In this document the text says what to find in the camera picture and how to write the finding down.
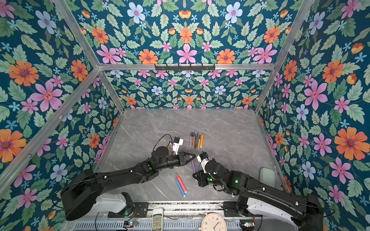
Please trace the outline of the purple marker pen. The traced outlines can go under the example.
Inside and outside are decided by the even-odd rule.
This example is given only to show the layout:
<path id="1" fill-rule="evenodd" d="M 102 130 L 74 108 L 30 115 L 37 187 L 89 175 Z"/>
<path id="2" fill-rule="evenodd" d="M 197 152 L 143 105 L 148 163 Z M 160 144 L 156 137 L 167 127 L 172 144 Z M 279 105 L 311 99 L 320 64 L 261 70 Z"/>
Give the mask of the purple marker pen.
<path id="1" fill-rule="evenodd" d="M 196 166 L 193 160 L 191 161 L 191 166 L 192 166 L 193 173 L 197 173 L 197 169 L 196 169 Z"/>

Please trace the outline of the orange highlighter pen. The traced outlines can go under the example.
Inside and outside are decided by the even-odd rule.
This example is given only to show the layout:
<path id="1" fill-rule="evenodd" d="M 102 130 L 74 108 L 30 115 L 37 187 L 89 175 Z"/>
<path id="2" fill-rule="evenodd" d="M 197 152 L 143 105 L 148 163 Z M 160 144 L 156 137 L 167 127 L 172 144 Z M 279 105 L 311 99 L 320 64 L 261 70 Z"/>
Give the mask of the orange highlighter pen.
<path id="1" fill-rule="evenodd" d="M 204 133 L 202 133 L 200 136 L 199 148 L 203 147 L 203 141 L 204 141 Z"/>

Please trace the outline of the brown pen tan cap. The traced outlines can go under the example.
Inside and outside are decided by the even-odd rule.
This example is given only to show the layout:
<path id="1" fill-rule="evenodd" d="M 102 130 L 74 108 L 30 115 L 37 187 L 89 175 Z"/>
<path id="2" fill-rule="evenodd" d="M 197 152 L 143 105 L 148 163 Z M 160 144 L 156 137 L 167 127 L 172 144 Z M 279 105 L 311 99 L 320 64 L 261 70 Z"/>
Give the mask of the brown pen tan cap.
<path id="1" fill-rule="evenodd" d="M 194 140 L 194 148 L 196 149 L 197 147 L 196 147 L 196 136 L 197 136 L 197 134 L 195 134 L 195 140 Z"/>

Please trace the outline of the beige marker pen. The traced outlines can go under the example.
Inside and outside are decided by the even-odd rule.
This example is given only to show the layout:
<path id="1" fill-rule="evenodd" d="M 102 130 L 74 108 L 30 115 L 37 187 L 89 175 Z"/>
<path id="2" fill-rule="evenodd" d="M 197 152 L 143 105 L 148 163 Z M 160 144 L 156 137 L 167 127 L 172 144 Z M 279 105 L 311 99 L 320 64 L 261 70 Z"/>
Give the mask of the beige marker pen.
<path id="1" fill-rule="evenodd" d="M 201 142 L 201 135 L 198 136 L 197 149 L 200 148 L 200 142 Z"/>

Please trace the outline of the pink marker pen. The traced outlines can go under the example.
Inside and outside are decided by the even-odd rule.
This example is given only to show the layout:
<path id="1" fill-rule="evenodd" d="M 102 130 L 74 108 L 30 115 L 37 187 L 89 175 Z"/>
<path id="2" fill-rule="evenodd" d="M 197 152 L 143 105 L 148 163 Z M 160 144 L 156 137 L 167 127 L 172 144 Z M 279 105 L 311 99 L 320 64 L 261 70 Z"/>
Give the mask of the pink marker pen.
<path id="1" fill-rule="evenodd" d="M 184 185 L 184 183 L 183 183 L 183 181 L 182 181 L 182 179 L 181 179 L 181 177 L 178 173 L 176 173 L 176 178 L 179 181 L 180 186 L 181 186 L 182 190 L 184 191 L 184 193 L 187 193 L 188 191 L 187 191 L 187 189 L 186 189 L 186 187 L 185 187 L 185 185 Z"/>

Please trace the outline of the blue marker pen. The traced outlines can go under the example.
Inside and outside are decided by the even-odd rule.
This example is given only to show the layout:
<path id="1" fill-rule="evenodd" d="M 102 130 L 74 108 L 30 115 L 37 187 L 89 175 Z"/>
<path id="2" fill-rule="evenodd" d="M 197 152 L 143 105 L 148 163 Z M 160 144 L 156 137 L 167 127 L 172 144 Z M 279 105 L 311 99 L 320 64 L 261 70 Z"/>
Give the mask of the blue marker pen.
<path id="1" fill-rule="evenodd" d="M 175 182 L 176 182 L 176 184 L 177 184 L 177 186 L 178 186 L 178 188 L 179 188 L 182 196 L 183 197 L 186 197 L 186 193 L 184 192 L 184 190 L 183 190 L 183 188 L 182 188 L 182 186 L 181 186 L 181 184 L 180 184 L 180 182 L 179 182 L 179 180 L 177 178 L 175 178 Z"/>

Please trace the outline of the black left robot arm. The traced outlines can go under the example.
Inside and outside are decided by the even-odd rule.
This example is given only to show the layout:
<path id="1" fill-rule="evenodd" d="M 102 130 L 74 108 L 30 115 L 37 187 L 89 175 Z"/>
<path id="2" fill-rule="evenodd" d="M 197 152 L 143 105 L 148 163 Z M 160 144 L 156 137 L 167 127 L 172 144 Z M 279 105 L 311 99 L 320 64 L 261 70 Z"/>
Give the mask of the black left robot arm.
<path id="1" fill-rule="evenodd" d="M 150 158 L 127 169 L 98 173 L 85 170 L 61 190 L 66 220 L 73 221 L 86 215 L 97 198 L 108 191 L 151 181 L 158 177 L 160 170 L 185 166 L 196 158 L 196 154 L 187 152 L 170 155 L 167 147 L 160 146 Z"/>

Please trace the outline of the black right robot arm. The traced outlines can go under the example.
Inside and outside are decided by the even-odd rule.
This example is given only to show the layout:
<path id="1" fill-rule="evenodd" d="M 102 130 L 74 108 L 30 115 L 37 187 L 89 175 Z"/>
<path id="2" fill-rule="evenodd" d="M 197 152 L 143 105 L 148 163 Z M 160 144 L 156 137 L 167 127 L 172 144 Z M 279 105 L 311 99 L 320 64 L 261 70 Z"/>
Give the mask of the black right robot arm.
<path id="1" fill-rule="evenodd" d="M 201 170 L 193 177 L 200 187 L 211 185 L 219 192 L 237 197 L 239 215 L 279 219 L 300 231 L 322 231 L 324 211 L 319 199 L 308 193 L 295 195 L 264 184 L 252 176 L 228 170 L 215 159 L 199 159 Z"/>

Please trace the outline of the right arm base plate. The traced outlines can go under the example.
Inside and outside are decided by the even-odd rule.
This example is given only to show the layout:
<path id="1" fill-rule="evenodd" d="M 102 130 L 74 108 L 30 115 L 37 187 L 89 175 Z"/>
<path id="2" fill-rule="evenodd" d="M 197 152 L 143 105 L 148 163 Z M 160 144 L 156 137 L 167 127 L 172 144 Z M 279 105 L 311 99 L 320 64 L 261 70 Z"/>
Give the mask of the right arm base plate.
<path id="1" fill-rule="evenodd" d="M 242 205 L 237 201 L 224 201 L 221 208 L 225 217 L 246 217 L 246 218 L 261 218 L 263 215 L 252 214 L 248 210 L 248 205 Z"/>

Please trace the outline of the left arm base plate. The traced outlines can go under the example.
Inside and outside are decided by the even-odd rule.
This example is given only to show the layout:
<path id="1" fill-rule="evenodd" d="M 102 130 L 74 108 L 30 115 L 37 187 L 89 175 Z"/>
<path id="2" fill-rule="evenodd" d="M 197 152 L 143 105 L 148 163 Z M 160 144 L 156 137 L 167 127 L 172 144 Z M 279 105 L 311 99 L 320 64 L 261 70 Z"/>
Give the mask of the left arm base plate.
<path id="1" fill-rule="evenodd" d="M 109 212 L 109 218 L 145 218 L 148 213 L 148 202 L 129 202 L 126 207 L 118 212 Z"/>

